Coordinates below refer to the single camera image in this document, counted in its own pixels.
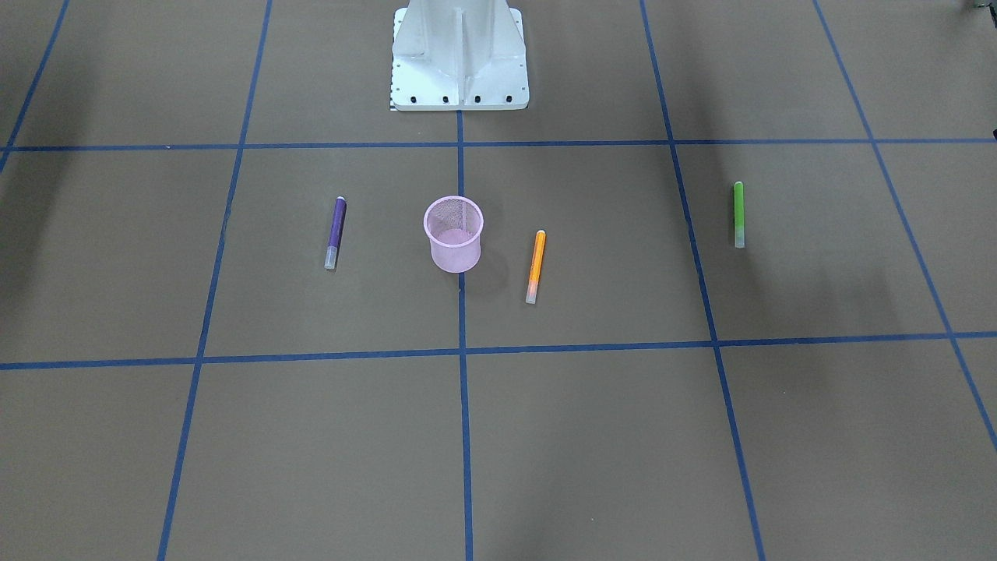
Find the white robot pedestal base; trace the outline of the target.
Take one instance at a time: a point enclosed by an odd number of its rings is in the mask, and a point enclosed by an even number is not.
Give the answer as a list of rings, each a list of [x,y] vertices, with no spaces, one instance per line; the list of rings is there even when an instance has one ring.
[[[506,1],[410,1],[395,11],[394,111],[517,111],[530,105],[523,14]]]

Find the purple highlighter pen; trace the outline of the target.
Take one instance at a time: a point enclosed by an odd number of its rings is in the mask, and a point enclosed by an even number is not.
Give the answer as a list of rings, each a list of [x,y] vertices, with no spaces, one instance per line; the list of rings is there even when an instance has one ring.
[[[336,269],[346,212],[347,201],[344,196],[338,196],[334,201],[329,237],[327,239],[326,255],[323,263],[325,270],[332,271]]]

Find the orange highlighter pen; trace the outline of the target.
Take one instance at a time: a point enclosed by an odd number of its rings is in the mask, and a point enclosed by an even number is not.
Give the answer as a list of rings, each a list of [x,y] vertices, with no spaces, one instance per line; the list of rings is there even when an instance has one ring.
[[[539,281],[541,281],[541,271],[544,266],[544,251],[546,246],[546,231],[538,230],[534,236],[533,255],[530,259],[530,269],[527,275],[526,298],[524,301],[528,305],[537,303]]]

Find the green highlighter pen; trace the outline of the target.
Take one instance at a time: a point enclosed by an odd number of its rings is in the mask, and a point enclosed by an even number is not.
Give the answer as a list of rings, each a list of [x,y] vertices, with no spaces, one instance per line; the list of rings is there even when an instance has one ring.
[[[734,182],[732,186],[734,246],[737,249],[745,247],[745,186],[743,182]]]

